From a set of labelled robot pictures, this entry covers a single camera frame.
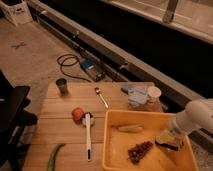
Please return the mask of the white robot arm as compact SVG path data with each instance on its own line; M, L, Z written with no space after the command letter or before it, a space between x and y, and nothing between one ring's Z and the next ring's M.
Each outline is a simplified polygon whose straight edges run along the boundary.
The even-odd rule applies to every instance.
M200 128L213 133L213 99L190 101L156 136L155 143L178 151L183 146L184 137Z

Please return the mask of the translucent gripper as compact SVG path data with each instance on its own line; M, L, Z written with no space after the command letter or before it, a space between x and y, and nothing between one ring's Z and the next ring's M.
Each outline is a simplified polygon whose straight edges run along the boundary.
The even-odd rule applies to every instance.
M155 137L155 141L160 144L165 143L180 148L184 145L183 137L181 135L175 134L169 129L164 129L159 135Z

